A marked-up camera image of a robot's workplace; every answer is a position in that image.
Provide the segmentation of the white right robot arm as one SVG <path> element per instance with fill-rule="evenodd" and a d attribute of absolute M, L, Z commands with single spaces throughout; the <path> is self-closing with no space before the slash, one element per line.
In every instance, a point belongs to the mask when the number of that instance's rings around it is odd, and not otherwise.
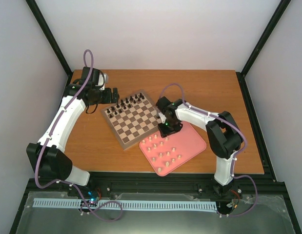
<path fill-rule="evenodd" d="M 220 114 L 211 113 L 193 107 L 182 99 L 171 102 L 166 97 L 159 98 L 156 107 L 161 119 L 158 129 L 163 138 L 178 133 L 183 127 L 183 122 L 207 132 L 210 148 L 216 155 L 213 190 L 218 197 L 227 195 L 233 184 L 237 154 L 241 145 L 246 143 L 232 115 L 227 111 Z"/>

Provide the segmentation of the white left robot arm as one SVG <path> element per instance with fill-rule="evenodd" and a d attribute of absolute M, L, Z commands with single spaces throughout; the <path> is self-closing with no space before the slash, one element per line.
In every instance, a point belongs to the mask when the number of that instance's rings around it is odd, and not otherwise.
<path fill-rule="evenodd" d="M 85 66 L 81 77 L 70 83 L 64 90 L 58 112 L 50 126 L 37 141 L 29 143 L 26 153 L 35 173 L 35 183 L 40 177 L 79 185 L 85 196 L 95 193 L 96 184 L 91 181 L 90 173 L 73 165 L 65 155 L 69 135 L 83 112 L 88 113 L 90 106 L 116 103 L 119 100 L 117 88 L 107 88 L 108 75 L 99 69 Z"/>

